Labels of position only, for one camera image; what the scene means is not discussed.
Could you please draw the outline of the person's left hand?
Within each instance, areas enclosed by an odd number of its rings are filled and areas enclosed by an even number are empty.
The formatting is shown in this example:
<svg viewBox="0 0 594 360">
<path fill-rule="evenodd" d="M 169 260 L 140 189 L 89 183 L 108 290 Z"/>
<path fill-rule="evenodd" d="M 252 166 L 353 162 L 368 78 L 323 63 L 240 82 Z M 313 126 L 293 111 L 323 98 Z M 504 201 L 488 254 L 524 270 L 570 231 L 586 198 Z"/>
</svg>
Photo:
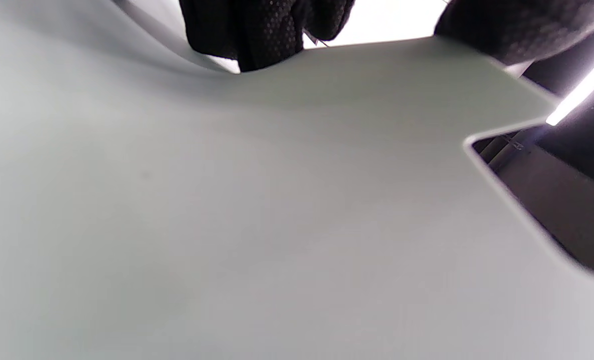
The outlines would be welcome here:
<svg viewBox="0 0 594 360">
<path fill-rule="evenodd" d="M 181 0 L 185 32 L 201 54 L 235 60 L 243 73 L 304 49 L 303 35 L 335 39 L 353 0 Z M 451 0 L 433 34 L 505 66 L 546 59 L 594 32 L 594 0 Z"/>
</svg>

